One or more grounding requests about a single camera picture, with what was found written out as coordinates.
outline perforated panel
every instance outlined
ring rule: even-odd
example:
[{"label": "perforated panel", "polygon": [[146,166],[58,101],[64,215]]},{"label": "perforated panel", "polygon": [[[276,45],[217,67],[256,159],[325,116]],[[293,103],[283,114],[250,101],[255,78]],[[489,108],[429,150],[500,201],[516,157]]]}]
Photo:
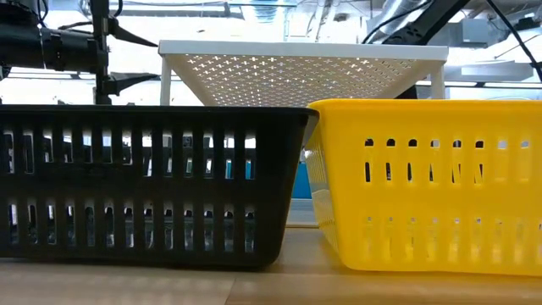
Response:
[{"label": "perforated panel", "polygon": [[161,42],[160,53],[206,105],[305,107],[326,98],[396,97],[442,66],[447,49]]}]

